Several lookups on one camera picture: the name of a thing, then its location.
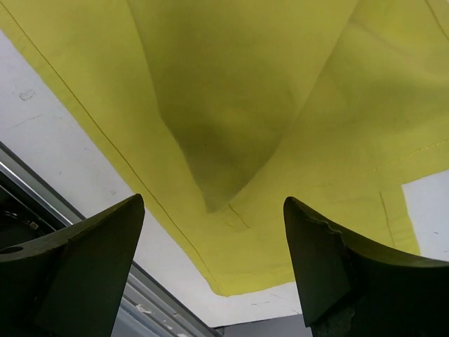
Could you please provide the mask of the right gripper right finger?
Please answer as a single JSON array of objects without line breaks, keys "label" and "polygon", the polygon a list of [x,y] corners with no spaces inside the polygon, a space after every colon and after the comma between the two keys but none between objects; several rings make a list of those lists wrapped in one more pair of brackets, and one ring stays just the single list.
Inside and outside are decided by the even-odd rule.
[{"label": "right gripper right finger", "polygon": [[448,263],[375,242],[294,197],[283,216],[314,336],[447,336]]}]

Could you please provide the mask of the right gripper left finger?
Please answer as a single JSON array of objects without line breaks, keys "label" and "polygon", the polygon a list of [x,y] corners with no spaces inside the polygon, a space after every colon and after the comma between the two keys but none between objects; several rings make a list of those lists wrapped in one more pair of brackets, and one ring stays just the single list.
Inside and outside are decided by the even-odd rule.
[{"label": "right gripper left finger", "polygon": [[1,250],[2,336],[110,336],[145,216],[141,195]]}]

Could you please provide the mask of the yellow-green trousers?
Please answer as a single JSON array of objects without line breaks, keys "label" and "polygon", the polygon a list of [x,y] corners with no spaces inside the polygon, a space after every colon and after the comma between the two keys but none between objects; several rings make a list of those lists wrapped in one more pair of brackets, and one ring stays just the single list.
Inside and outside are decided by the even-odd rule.
[{"label": "yellow-green trousers", "polygon": [[447,1],[2,1],[1,29],[216,294],[293,281],[287,197],[419,253]]}]

